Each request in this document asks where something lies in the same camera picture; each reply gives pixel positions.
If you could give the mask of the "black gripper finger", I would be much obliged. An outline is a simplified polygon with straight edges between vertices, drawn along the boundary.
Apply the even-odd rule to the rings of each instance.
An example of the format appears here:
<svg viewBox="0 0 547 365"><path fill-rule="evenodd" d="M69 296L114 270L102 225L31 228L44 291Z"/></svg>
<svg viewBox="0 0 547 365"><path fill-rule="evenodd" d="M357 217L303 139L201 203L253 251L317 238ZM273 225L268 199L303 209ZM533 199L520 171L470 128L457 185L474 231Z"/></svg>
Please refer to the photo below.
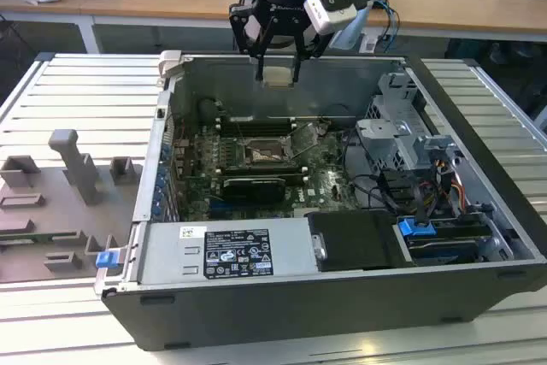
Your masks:
<svg viewBox="0 0 547 365"><path fill-rule="evenodd" d="M274 12L267 0L250 5L232 4L229 22L239 52L257 59L255 78L263 81L264 56L274 36Z"/></svg>
<svg viewBox="0 0 547 365"><path fill-rule="evenodd" d="M309 21L294 19L292 24L296 47L292 64L292 82L297 83L302 62L321 57L330 43L330 35L318 34Z"/></svg>

